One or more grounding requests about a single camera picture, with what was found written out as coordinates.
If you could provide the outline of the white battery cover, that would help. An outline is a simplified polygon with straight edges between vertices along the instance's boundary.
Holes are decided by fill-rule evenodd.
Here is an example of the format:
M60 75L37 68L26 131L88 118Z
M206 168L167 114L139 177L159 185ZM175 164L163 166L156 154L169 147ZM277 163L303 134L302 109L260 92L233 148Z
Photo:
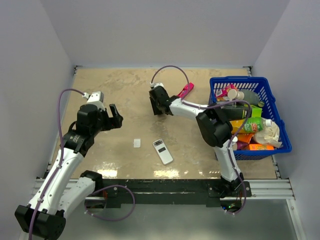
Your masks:
M135 138L133 140L133 147L134 148L140 148L141 147L141 139L140 138Z

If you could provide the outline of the white remote control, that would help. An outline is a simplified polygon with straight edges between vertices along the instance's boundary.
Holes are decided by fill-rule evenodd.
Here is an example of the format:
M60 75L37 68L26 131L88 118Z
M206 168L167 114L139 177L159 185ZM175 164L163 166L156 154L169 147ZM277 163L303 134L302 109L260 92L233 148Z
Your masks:
M154 141L152 145L163 165L168 165L173 162L173 157L162 139Z

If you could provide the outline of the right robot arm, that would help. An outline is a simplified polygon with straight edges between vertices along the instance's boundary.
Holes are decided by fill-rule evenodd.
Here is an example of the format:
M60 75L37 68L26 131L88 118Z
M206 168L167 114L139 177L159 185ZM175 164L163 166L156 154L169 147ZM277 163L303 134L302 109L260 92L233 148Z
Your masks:
M232 146L232 125L219 105L203 105L169 96L162 83L152 84L149 99L155 115L170 115L195 120L203 140L214 148L220 165L220 180L212 188L223 197L233 197L244 180Z

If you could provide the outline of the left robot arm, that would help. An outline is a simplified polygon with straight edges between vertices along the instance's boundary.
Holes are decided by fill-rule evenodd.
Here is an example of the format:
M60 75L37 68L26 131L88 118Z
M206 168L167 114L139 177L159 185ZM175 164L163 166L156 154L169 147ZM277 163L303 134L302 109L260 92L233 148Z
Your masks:
M110 104L112 117L94 104L82 105L63 137L57 159L42 186L25 206L15 210L22 231L47 240L56 240L62 234L67 218L88 196L99 196L104 190L101 174L86 170L74 186L66 190L73 172L84 160L98 133L118 129L123 117L115 104Z

